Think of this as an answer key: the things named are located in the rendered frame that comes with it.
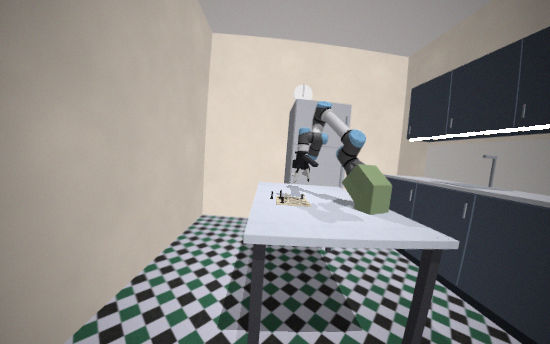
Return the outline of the chessboard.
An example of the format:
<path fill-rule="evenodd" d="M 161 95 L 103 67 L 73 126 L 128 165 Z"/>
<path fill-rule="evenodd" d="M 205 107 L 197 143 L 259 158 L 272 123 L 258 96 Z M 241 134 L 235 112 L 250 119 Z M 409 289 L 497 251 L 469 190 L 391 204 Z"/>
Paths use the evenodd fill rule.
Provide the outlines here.
<path fill-rule="evenodd" d="M 284 197 L 284 203 L 280 203 L 281 202 L 281 199 L 279 199 L 280 196 L 276 196 L 276 205 L 291 205 L 291 206 L 306 206 L 306 207 L 312 207 L 312 205 L 308 202 L 308 200 L 305 198 L 305 202 L 303 202 L 301 199 L 300 200 L 300 203 L 301 204 L 297 204 L 298 203 L 298 199 L 301 198 L 301 197 L 289 197 L 289 204 L 286 203 L 287 201 L 287 198 L 285 198 L 285 196 L 282 196 Z"/>

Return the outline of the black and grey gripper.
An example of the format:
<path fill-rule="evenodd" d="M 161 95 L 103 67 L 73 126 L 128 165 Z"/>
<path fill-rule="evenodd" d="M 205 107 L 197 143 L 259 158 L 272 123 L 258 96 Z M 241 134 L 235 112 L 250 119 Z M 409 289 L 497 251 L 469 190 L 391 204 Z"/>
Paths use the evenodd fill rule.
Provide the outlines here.
<path fill-rule="evenodd" d="M 297 180 L 298 176 L 299 176 L 299 173 L 301 172 L 301 170 L 303 170 L 302 174 L 304 176 L 307 176 L 307 180 L 309 182 L 309 178 L 310 178 L 310 167 L 309 167 L 309 164 L 308 162 L 306 162 L 302 156 L 305 155 L 305 154 L 308 154 L 308 152 L 306 151 L 295 151 L 296 153 L 296 160 L 294 159 L 293 160 L 293 163 L 292 163 L 292 168 L 296 168 L 296 170 L 294 172 L 291 173 L 291 175 L 294 176 L 294 180 L 293 180 L 293 183 Z M 301 160 L 301 161 L 300 161 Z"/>

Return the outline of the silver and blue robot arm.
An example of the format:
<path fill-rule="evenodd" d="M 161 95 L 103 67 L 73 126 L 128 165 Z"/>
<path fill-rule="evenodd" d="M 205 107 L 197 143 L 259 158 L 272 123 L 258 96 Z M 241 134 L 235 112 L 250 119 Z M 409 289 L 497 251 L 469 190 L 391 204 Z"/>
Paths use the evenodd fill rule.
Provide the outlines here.
<path fill-rule="evenodd" d="M 344 146 L 341 146 L 337 150 L 336 156 L 338 161 L 342 164 L 346 171 L 346 175 L 356 167 L 357 164 L 364 164 L 359 161 L 357 155 L 364 146 L 366 136 L 359 130 L 349 129 L 335 114 L 331 108 L 332 104 L 326 101 L 318 102 L 316 106 L 316 112 L 314 113 L 312 122 L 312 132 L 310 128 L 300 128 L 298 134 L 298 151 L 306 151 L 307 155 L 303 155 L 302 158 L 313 167 L 318 167 L 318 163 L 314 160 L 317 159 L 322 144 L 325 145 L 328 141 L 328 135 L 321 132 L 327 122 L 333 130 L 341 137 L 341 142 Z M 322 122 L 319 117 L 321 118 Z M 323 126 L 322 126 L 323 125 Z M 309 146 L 310 143 L 310 146 Z M 303 145 L 305 144 L 305 145 Z M 342 148 L 343 147 L 343 148 Z M 341 150 L 342 149 L 342 150 Z M 311 158 L 310 158 L 311 157 Z"/>

